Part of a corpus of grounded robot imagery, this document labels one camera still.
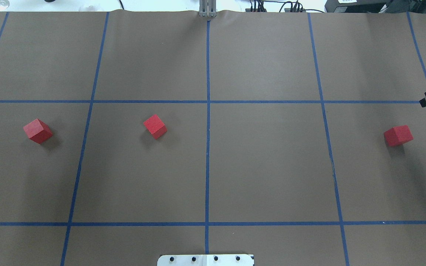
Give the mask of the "red block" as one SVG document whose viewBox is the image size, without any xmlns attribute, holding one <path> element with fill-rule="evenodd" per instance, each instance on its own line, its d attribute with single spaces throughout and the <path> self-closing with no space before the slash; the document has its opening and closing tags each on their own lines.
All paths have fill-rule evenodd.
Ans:
<svg viewBox="0 0 426 266">
<path fill-rule="evenodd" d="M 157 114 L 152 115 L 150 118 L 143 122 L 143 125 L 154 139 L 158 139 L 167 133 L 167 126 L 159 118 Z"/>
<path fill-rule="evenodd" d="M 383 133 L 384 140 L 389 147 L 401 146 L 414 140 L 409 126 L 395 126 Z"/>
<path fill-rule="evenodd" d="M 27 138 L 37 144 L 44 143 L 54 135 L 49 126 L 40 119 L 34 119 L 23 126 L 23 130 Z"/>
</svg>

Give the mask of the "brown paper table mat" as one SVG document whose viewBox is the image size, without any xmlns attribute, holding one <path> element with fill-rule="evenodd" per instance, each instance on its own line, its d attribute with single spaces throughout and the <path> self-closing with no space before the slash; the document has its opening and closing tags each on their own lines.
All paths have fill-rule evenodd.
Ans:
<svg viewBox="0 0 426 266">
<path fill-rule="evenodd" d="M 0 12 L 0 266 L 426 266 L 425 91 L 426 14 Z"/>
</svg>

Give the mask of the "aluminium frame post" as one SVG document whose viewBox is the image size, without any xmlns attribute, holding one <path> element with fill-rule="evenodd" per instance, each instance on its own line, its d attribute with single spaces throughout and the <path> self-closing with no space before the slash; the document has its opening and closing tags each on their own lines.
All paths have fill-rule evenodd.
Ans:
<svg viewBox="0 0 426 266">
<path fill-rule="evenodd" d="M 217 16 L 216 0 L 199 1 L 199 17 L 213 18 Z"/>
</svg>

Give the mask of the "white mount base plate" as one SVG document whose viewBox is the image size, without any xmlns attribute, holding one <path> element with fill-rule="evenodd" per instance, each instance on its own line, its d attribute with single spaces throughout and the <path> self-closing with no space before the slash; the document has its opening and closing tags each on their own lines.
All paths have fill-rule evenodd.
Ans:
<svg viewBox="0 0 426 266">
<path fill-rule="evenodd" d="M 254 266 L 249 254 L 162 255 L 157 266 Z"/>
</svg>

